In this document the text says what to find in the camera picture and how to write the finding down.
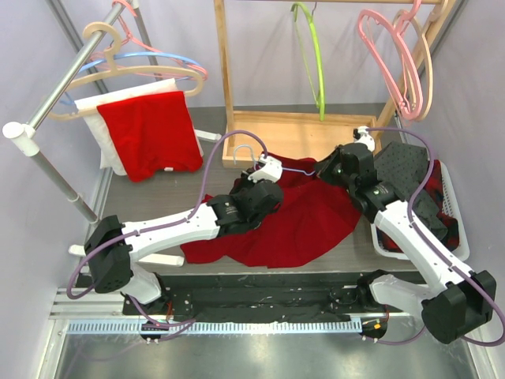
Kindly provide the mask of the dark red skirt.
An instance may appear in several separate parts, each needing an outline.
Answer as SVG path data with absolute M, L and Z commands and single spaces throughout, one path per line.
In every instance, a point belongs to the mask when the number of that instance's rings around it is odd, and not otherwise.
M 248 267 L 300 267 L 324 255 L 351 234 L 361 214 L 347 192 L 314 174 L 313 158 L 282 162 L 277 181 L 284 193 L 280 209 L 253 231 L 181 246 L 190 264 L 230 257 Z

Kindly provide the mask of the grey dotted garment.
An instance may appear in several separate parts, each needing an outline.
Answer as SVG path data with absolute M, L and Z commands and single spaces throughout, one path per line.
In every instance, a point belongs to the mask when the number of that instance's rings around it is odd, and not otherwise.
M 408 201 L 428 171 L 426 148 L 392 141 L 375 156 L 381 181 L 389 182 Z

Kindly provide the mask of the blue wire hanger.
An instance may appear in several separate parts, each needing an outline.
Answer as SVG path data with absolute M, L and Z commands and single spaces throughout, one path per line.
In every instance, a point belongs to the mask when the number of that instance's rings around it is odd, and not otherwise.
M 237 152 L 241 148 L 247 148 L 249 150 L 249 157 L 252 159 L 253 162 L 253 167 L 255 171 L 258 171 L 260 168 L 266 167 L 267 165 L 273 165 L 276 168 L 282 168 L 284 171 L 289 171 L 289 172 L 296 172 L 300 174 L 304 174 L 305 176 L 313 176 L 316 172 L 308 172 L 302 169 L 297 169 L 297 168 L 292 168 L 292 167 L 285 167 L 282 165 L 282 163 L 276 159 L 276 158 L 271 158 L 267 157 L 265 158 L 263 154 L 260 154 L 258 158 L 256 158 L 253 148 L 249 144 L 240 144 L 237 147 L 234 148 L 233 150 L 233 161 L 234 165 L 237 164 L 238 158 L 237 158 Z

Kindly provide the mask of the white plastic laundry basket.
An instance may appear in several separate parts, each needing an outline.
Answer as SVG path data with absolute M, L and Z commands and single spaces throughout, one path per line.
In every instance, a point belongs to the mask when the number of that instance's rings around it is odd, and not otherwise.
M 413 210 L 459 260 L 469 258 L 469 244 L 451 178 L 446 166 L 437 159 Z

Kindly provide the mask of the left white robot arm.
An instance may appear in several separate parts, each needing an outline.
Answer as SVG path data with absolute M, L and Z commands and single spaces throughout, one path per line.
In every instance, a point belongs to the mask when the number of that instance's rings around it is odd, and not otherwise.
M 161 314 L 168 296 L 161 279 L 138 265 L 141 259 L 189 242 L 245 234 L 277 212 L 282 201 L 278 184 L 261 180 L 198 208 L 154 220 L 120 223 L 117 216 L 108 216 L 84 244 L 92 288 L 98 294 L 120 291 L 148 313 Z

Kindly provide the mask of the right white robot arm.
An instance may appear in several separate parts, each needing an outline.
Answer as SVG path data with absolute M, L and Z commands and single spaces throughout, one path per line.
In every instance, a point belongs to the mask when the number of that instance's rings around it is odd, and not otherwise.
M 353 206 L 395 242 L 425 281 L 418 285 L 376 270 L 357 282 L 361 309 L 392 306 L 407 312 L 445 344 L 465 337 L 494 315 L 504 316 L 494 301 L 494 277 L 460 261 L 413 214 L 400 192 L 379 180 L 365 144 L 339 145 L 315 171 L 323 182 L 344 188 Z

